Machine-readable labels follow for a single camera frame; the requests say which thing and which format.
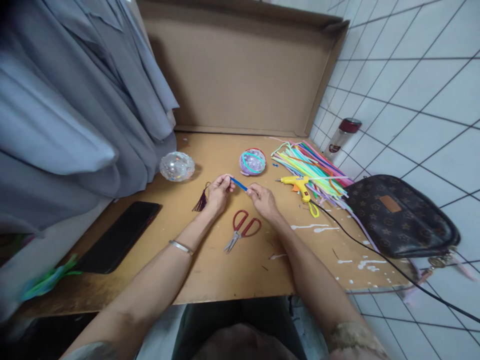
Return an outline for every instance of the scissors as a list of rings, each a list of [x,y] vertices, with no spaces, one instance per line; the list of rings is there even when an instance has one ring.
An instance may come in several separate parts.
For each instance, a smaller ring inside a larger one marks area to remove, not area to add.
[[[240,213],[244,213],[245,216],[240,220],[238,225],[235,226],[235,220],[237,219],[237,215]],[[240,228],[242,227],[242,225],[244,224],[245,220],[248,217],[249,217],[249,213],[246,212],[245,210],[238,210],[235,216],[233,217],[233,237],[231,238],[230,242],[226,245],[226,247],[223,249],[223,251],[227,250],[226,252],[227,254],[230,254],[230,251],[232,250],[232,248],[234,247],[238,239],[249,238],[255,235],[256,233],[258,233],[260,228],[262,227],[262,222],[258,220],[256,217],[254,217],[252,220],[250,220],[250,222],[245,227],[245,229],[240,233]],[[255,232],[247,235],[247,232],[249,231],[250,227],[254,224],[254,222],[258,223],[258,228],[255,230]]]

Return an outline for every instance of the person's right hand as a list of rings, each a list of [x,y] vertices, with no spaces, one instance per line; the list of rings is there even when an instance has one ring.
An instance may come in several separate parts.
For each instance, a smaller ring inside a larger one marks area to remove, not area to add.
[[[247,188],[246,193],[253,201],[255,209],[265,219],[271,220],[280,214],[277,204],[275,203],[275,197],[269,189],[258,185],[256,182],[250,184]]]

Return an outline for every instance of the black phone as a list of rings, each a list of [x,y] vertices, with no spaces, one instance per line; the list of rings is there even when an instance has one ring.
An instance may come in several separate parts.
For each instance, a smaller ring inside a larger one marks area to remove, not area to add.
[[[81,257],[75,270],[110,274],[127,256],[160,209],[161,206],[157,203],[134,202]]]

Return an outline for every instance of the brown tassel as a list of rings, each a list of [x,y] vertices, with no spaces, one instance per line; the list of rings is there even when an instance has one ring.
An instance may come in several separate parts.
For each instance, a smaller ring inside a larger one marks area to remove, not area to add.
[[[210,185],[210,181],[205,184],[205,188],[203,189],[203,192],[201,193],[200,200],[196,203],[195,207],[192,209],[192,211],[196,212],[201,212],[205,205],[207,205],[207,195],[205,195],[205,191]]]

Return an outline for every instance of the monogram pattern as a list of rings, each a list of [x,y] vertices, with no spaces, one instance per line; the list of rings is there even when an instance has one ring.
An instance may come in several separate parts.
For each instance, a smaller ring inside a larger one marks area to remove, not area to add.
[[[430,199],[389,175],[364,178],[345,188],[345,202],[361,219],[379,250],[392,258],[441,256],[460,242],[457,228]],[[380,201],[390,196],[401,211]]]

